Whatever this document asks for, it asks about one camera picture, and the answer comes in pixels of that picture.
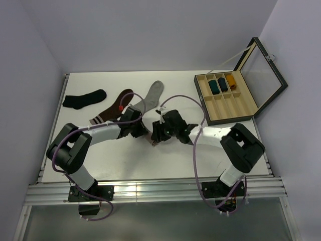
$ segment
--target purple cable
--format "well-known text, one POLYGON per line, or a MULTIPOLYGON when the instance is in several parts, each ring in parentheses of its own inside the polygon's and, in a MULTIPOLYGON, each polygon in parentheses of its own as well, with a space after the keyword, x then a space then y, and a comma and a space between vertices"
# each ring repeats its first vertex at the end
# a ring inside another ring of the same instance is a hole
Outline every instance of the purple cable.
MULTIPOLYGON (((193 144, 193 166, 194 166, 194 175, 195 175, 195 181, 196 181, 196 185, 197 185, 197 189, 200 193, 200 196, 201 198, 203 199, 203 201, 211 208, 220 208, 221 206, 224 205, 224 203, 230 198, 230 196, 232 195, 232 193, 234 192, 234 190, 237 188, 237 186, 239 185, 239 183, 241 182, 241 179, 239 179, 233 186, 233 188, 231 189, 231 191, 227 194, 227 196, 223 199, 222 202, 220 202, 220 204, 218 205, 212 205, 203 195, 202 193, 202 188, 201 188, 201 185, 200 185, 200 182, 199 182, 199 177, 198 177, 198 174, 197 174, 197 166, 196 166, 196 144, 197 144, 197 140, 198 138, 200 137, 201 133, 202 133, 202 128, 203 128, 203 124, 205 122, 205 111, 203 109, 203 107, 201 106, 201 104, 199 104, 196 100, 194 100, 193 98, 189 97, 189 96, 186 96, 186 95, 181 95, 181 94, 178 94, 178 95, 174 95, 170 98, 168 98, 167 100, 165 100, 160 106, 162 107, 167 101, 169 101, 170 99, 173 99, 175 97, 184 97, 184 98, 187 98, 187 99, 190 99, 192 100, 193 102, 195 102, 203 111, 203 114, 204 114, 204 117, 203 117, 203 120, 201 122, 201 128, 200 128, 200 131, 197 133, 196 135, 196 138, 195 138, 195 141, 194 141, 194 144, 193 144)), ((244 190, 244 196, 243 196, 243 199, 240 203, 240 205, 244 202, 244 199, 245 199, 245 196, 246 196, 246 177, 244 176, 244 180, 245 180, 245 190, 244 190)))
MULTIPOLYGON (((135 120, 131 120, 131 121, 129 121, 129 122, 109 123, 109 124, 108 124, 109 126, 111 126, 111 125, 131 124, 131 123, 137 122, 137 121, 139 121, 140 119, 142 119, 143 115, 144 115, 145 112, 146 112, 146 103, 145 103, 144 99, 143 99, 139 94, 136 94, 136 93, 133 93, 133 92, 132 92, 132 93, 127 93, 127 94, 124 95, 123 98, 120 100, 120 105, 122 104, 123 99, 124 99, 127 95, 130 95, 130 94, 137 95, 137 96, 142 100, 142 102, 143 102, 143 104, 144 104, 144 112, 140 115, 139 118, 137 118, 137 119, 135 119, 135 120)), ((56 158, 57 158, 57 154, 58 154, 59 149, 62 147, 62 145, 63 145, 66 141, 68 141, 68 139, 69 139, 72 135, 74 135, 74 134, 76 134, 76 133, 78 133, 78 132, 93 130, 93 129, 97 129, 97 128, 101 128, 101 127, 105 127, 105 126, 107 126, 107 124, 106 124, 106 123, 102 123, 102 124, 97 124, 97 125, 91 126, 91 127, 89 127, 89 128, 87 128, 87 127, 85 127, 85 128, 79 128, 79 129, 77 129, 77 130, 69 133, 69 134, 68 134, 67 136, 65 136, 64 139, 59 143, 59 145, 57 146, 57 148, 56 148, 56 150, 55 150, 55 152, 54 152, 54 154, 53 154, 53 156, 52 156, 52 168, 54 169, 54 171, 60 172, 60 173, 64 173, 64 174, 66 175, 66 177, 67 177, 72 183, 75 184, 75 186, 77 187, 77 189, 78 189, 82 194, 84 194, 84 195, 86 195, 86 196, 88 196, 88 197, 91 197, 91 198, 95 198, 95 199, 100 200, 100 201, 105 201, 105 202, 107 202, 107 203, 110 205, 110 207, 111 207, 110 212, 109 212, 107 215, 103 216, 103 217, 100 217, 100 218, 86 218, 86 217, 83 217, 83 216, 82 216, 83 219, 86 219, 86 220, 89 220, 89 221, 100 221, 100 220, 103 220, 103 219, 109 217, 109 216, 112 214, 113 210, 114 210, 114 205, 113 205, 110 201, 108 201, 108 200, 106 200, 106 199, 104 199, 104 198, 91 195, 91 194, 85 192, 84 190, 82 190, 81 187, 79 187, 79 186, 74 182, 74 180, 73 180, 65 171, 58 170, 58 169, 56 168, 55 163, 56 163, 56 158)))

